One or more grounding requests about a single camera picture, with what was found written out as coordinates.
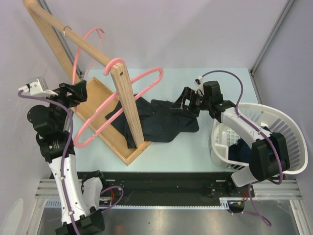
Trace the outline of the wooden rack base tray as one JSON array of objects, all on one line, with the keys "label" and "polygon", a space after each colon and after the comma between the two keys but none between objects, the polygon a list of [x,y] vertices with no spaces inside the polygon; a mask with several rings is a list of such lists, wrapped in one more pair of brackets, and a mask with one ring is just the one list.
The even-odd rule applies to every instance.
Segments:
[{"label": "wooden rack base tray", "polygon": [[107,121],[106,116],[115,109],[119,98],[115,97],[103,110],[99,111],[100,105],[113,92],[95,77],[87,82],[87,93],[87,101],[79,104],[77,109],[73,109],[74,113],[84,122],[83,130],[73,138],[74,146],[85,149],[91,146],[96,139],[101,139],[126,165],[130,165],[151,145],[151,142],[145,141],[138,148],[128,148],[125,137],[111,124],[101,131],[100,127]]}]

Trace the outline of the dark green shorts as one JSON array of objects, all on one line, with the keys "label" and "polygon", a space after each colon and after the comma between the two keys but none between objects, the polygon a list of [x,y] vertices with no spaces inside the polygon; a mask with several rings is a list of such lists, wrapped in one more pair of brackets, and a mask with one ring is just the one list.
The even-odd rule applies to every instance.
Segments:
[{"label": "dark green shorts", "polygon": [[197,118],[182,110],[170,109],[172,102],[140,97],[136,100],[137,111],[145,141],[169,143],[183,133],[199,131]]}]

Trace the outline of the navy blue shorts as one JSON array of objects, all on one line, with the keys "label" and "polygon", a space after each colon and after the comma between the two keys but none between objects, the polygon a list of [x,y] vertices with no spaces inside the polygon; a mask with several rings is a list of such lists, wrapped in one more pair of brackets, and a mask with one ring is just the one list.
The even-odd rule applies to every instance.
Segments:
[{"label": "navy blue shorts", "polygon": [[[270,136],[266,137],[263,132],[259,132],[256,140],[262,137],[268,147],[269,164],[277,163],[284,160],[286,140],[281,133],[272,132],[267,127],[262,127],[262,130],[270,132]],[[237,162],[250,163],[252,157],[251,148],[243,140],[239,139],[237,144],[233,144],[228,148],[228,159]]]}]

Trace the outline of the wooden rack post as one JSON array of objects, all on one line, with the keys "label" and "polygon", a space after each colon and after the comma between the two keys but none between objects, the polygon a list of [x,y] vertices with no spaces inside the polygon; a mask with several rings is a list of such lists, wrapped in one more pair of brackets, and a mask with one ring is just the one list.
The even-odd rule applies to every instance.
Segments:
[{"label": "wooden rack post", "polygon": [[[71,77],[72,74],[70,68],[71,63],[62,47],[61,42],[56,36],[55,31],[64,32],[68,39],[74,42],[101,65],[106,67],[111,61],[111,59],[100,50],[96,49],[96,47],[85,41],[72,29],[66,27],[66,25],[60,20],[45,11],[37,0],[24,0],[23,3],[69,77]],[[144,137],[127,66],[118,62],[113,65],[111,69],[109,69],[109,72],[111,73],[122,108],[124,109],[136,147],[140,147],[144,143]]]}]

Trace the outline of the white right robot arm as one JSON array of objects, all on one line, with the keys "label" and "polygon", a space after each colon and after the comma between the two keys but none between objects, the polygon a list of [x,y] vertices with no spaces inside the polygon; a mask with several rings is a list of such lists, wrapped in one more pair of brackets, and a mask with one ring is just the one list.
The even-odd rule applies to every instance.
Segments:
[{"label": "white right robot arm", "polygon": [[290,168],[285,137],[248,120],[233,102],[224,100],[217,81],[205,82],[200,92],[184,87],[171,108],[196,117],[200,111],[208,111],[213,119],[231,128],[249,146],[249,165],[234,172],[232,180],[225,184],[225,190],[230,196],[238,196],[243,191],[243,186],[269,180]]}]

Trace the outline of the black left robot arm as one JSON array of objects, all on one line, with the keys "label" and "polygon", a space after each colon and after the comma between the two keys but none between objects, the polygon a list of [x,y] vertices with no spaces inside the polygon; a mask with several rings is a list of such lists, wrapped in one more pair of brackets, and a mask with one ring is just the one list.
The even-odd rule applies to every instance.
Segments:
[{"label": "black left robot arm", "polygon": [[61,83],[50,90],[43,77],[31,80],[24,92],[29,98],[47,102],[36,105],[27,113],[28,121],[36,131],[36,142],[55,179],[61,201],[62,226],[58,235],[95,235],[104,231],[105,222],[99,209],[99,199],[108,190],[108,183],[100,171],[84,176],[80,182],[76,171],[76,156],[72,131],[65,129],[72,121],[70,108],[88,98],[87,83]]}]

